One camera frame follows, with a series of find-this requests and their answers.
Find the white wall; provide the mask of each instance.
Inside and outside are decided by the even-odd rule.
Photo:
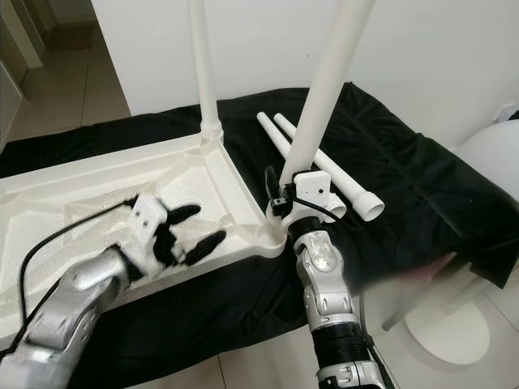
[[[132,114],[197,102],[186,0],[92,2]],[[336,4],[206,1],[218,98],[309,86]],[[517,0],[380,0],[347,79],[450,147],[519,103],[517,15]]]
[[[43,28],[46,31],[52,30],[52,28],[56,25],[57,20],[54,16],[54,12],[52,8],[50,8],[50,4],[47,0],[25,0],[32,2],[38,17],[40,18]]]
[[[20,85],[28,66],[3,19],[0,19],[0,59],[5,63],[16,83]]]
[[[0,152],[6,145],[9,131],[23,101],[23,93],[0,61]]]
[[[0,16],[28,67],[39,67],[45,45],[20,0],[2,0]]]
[[[78,23],[96,19],[90,0],[48,0],[54,17],[59,23]]]

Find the white pipe end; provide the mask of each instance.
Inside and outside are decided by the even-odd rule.
[[[326,207],[333,215],[342,218],[346,214],[346,205],[342,202],[342,200],[335,193],[330,192],[330,197],[328,198],[328,206]],[[326,216],[324,218],[326,223],[333,223],[335,220],[330,216]]]
[[[384,210],[384,202],[371,192],[364,192],[353,201],[353,208],[364,221],[376,219]]]

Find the wall outlet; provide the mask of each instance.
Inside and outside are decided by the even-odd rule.
[[[500,110],[494,116],[494,123],[506,122],[517,111],[516,103],[507,103],[501,105]]]

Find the floor tile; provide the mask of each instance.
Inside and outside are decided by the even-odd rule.
[[[84,92],[60,93],[29,101],[19,113],[13,138],[79,126]]]
[[[380,289],[367,293],[367,324],[401,389],[514,389],[519,385],[519,370],[514,368],[519,361],[519,335],[486,297],[481,296],[477,303],[490,329],[490,349],[478,363],[459,366],[441,361],[420,347],[404,323],[389,332],[381,330],[380,324],[388,317],[389,294]]]
[[[92,56],[88,64],[87,89],[115,87],[119,85],[114,64],[108,53]]]
[[[64,92],[84,91],[88,59],[85,53],[69,53],[50,59],[45,66],[30,69],[22,82],[25,96],[31,100]]]
[[[308,326],[220,355],[227,389],[316,389],[319,369]]]
[[[519,271],[512,273],[504,289],[491,286],[486,290],[486,295],[503,316],[519,331],[519,282],[512,280],[519,278]]]
[[[130,117],[121,87],[96,88],[85,92],[82,125]]]
[[[218,357],[131,389],[225,389]]]

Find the white bracket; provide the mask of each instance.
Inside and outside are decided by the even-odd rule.
[[[343,217],[346,214],[346,205],[336,194],[330,192],[331,182],[330,175],[323,171],[300,173],[294,178],[296,196],[322,207],[338,217]],[[322,212],[300,203],[294,203],[290,214],[281,220],[281,228],[286,232],[296,220],[308,216],[316,216],[321,222],[332,223],[334,221]]]
[[[157,227],[167,218],[164,205],[150,194],[141,194],[127,221],[131,237],[121,249],[141,272],[151,278],[164,269],[164,265],[155,259],[151,246]]]

